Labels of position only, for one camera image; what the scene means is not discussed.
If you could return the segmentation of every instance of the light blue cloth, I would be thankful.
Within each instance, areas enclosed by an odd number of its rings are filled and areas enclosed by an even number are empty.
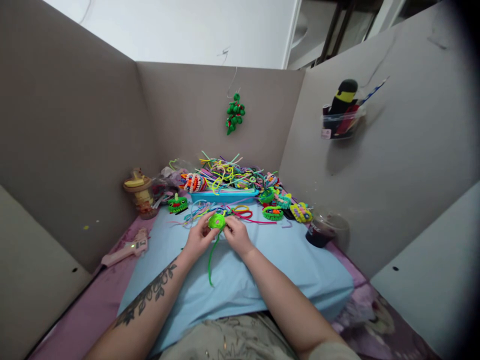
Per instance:
[[[262,216],[261,207],[251,205],[250,209],[253,210],[253,220],[267,221]],[[182,221],[188,213],[189,210],[174,215],[169,214],[166,207],[160,209],[150,232],[149,249],[144,257],[138,259],[121,300],[119,314],[181,252],[187,243],[189,230],[167,222]],[[284,218],[277,225],[247,223],[246,226],[255,246],[331,322],[350,298],[354,289],[352,276],[330,252],[308,243],[305,239],[307,228],[303,224],[295,221],[292,224],[290,228],[282,228],[288,225]],[[267,309],[252,275],[223,233],[211,260],[211,280],[215,287],[210,286],[208,262],[212,245],[186,277],[150,355],[158,354],[177,342],[185,330],[203,320]]]

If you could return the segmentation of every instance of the plastic container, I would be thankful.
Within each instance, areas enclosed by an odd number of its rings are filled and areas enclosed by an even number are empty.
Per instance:
[[[349,229],[349,223],[339,214],[317,210],[305,237],[313,246],[324,248],[330,241],[343,242]]]
[[[351,138],[357,130],[359,119],[365,116],[365,105],[356,111],[336,115],[322,115],[323,128],[321,138],[327,140],[339,140]]]
[[[231,204],[239,200],[245,199],[245,201],[242,201],[242,203],[250,204],[256,201],[255,197],[259,195],[259,191],[258,189],[255,189],[254,191],[245,192],[220,192],[220,194],[215,195],[213,191],[209,190],[192,192],[190,195],[192,202],[196,202],[198,200],[205,200],[210,203]]]
[[[158,212],[158,208],[153,208],[154,195],[152,193],[152,180],[142,175],[138,170],[132,172],[132,178],[123,182],[123,189],[130,194],[132,202],[143,220],[154,218]]]

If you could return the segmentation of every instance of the forearm tattoo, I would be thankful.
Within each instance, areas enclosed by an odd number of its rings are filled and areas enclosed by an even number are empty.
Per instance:
[[[174,264],[177,258],[174,258],[171,263],[167,265],[166,268],[163,269],[161,273],[158,274],[156,278],[153,279],[151,283],[149,283],[146,288],[144,288],[141,293],[128,305],[125,310],[117,317],[115,328],[120,324],[125,324],[127,326],[130,321],[135,319],[135,310],[138,308],[138,316],[142,314],[145,310],[145,306],[147,305],[147,300],[151,301],[155,294],[155,301],[157,301],[160,296],[165,295],[165,289],[162,287],[165,285],[169,279],[174,276],[173,270],[177,267]]]

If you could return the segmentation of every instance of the pink glue gun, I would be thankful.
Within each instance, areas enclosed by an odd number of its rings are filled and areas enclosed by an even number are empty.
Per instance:
[[[142,227],[135,235],[133,242],[127,242],[125,247],[110,255],[105,255],[101,259],[101,263],[107,268],[115,265],[130,255],[139,257],[149,249],[149,233],[146,228]]]

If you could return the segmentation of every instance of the clear plastic holder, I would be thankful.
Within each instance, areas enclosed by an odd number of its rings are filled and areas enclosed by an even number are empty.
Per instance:
[[[359,119],[367,114],[365,104],[356,111],[335,115],[322,115],[321,138],[339,140],[351,138],[357,130]]]

